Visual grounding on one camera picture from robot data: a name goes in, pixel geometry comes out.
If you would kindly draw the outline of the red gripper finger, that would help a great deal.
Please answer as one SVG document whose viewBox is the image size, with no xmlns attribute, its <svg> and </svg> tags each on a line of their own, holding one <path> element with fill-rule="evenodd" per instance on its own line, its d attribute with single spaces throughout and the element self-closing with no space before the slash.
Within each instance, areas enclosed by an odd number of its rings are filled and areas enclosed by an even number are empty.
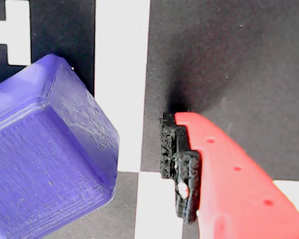
<svg viewBox="0 0 299 239">
<path fill-rule="evenodd" d="M 202 239 L 299 239 L 299 212 L 223 130 L 195 112 L 161 119 L 162 178 L 175 183 L 176 215 Z"/>
</svg>

